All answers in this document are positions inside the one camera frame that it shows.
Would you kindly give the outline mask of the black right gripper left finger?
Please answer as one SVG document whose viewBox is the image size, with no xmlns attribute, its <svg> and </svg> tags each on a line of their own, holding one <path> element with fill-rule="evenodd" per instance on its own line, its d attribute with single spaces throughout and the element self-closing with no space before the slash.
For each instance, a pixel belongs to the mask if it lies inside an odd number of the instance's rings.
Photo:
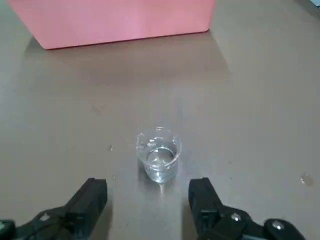
<svg viewBox="0 0 320 240">
<path fill-rule="evenodd" d="M 65 205 L 41 211 L 21 226 L 16 226 L 11 219 L 2 219 L 0 238 L 2 240 L 87 240 L 107 201 L 106 180 L 88 178 Z"/>
</svg>

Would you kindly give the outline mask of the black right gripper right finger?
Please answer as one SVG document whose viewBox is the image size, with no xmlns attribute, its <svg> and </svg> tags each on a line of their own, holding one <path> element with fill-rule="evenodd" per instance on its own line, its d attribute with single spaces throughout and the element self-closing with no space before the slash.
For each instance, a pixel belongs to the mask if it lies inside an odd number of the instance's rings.
<svg viewBox="0 0 320 240">
<path fill-rule="evenodd" d="M 191 179 L 188 202 L 198 240 L 303 240 L 290 222 L 269 218 L 263 225 L 238 208 L 222 204 L 207 177 Z"/>
</svg>

